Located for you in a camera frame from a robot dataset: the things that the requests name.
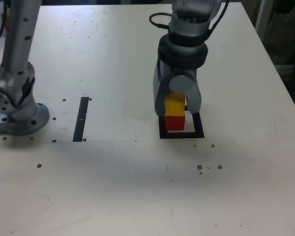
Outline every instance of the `table surface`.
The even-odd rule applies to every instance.
[[[204,139],[159,139],[155,12],[171,6],[41,7],[29,61],[56,120],[0,135],[0,236],[295,236],[295,106],[242,5],[198,70]]]

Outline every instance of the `stacked blocks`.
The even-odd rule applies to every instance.
[[[165,100],[165,124],[167,131],[183,130],[185,127],[186,97],[177,92],[171,92]]]

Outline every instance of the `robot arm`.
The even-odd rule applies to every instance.
[[[41,0],[11,1],[0,66],[0,133],[30,134],[49,119],[48,108],[34,100],[35,70],[28,62],[40,5]]]
[[[223,17],[229,0],[217,23],[209,29],[217,15],[221,0],[176,0],[168,27],[158,45],[158,59],[153,78],[154,108],[159,117],[166,113],[165,99],[171,91],[184,94],[191,114],[198,113],[201,94],[197,69],[206,60],[205,41]]]

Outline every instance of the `black square outline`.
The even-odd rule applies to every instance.
[[[193,126],[195,132],[178,132],[178,133],[168,133],[165,125],[165,117],[158,117],[159,126],[159,138],[160,139],[199,139],[204,138],[205,134],[203,132],[203,127],[201,123],[200,113],[197,112],[192,115]]]

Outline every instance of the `black tape strip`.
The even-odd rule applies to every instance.
[[[85,120],[89,105],[89,97],[81,97],[80,107],[78,111],[77,122],[73,134],[73,142],[82,142]]]

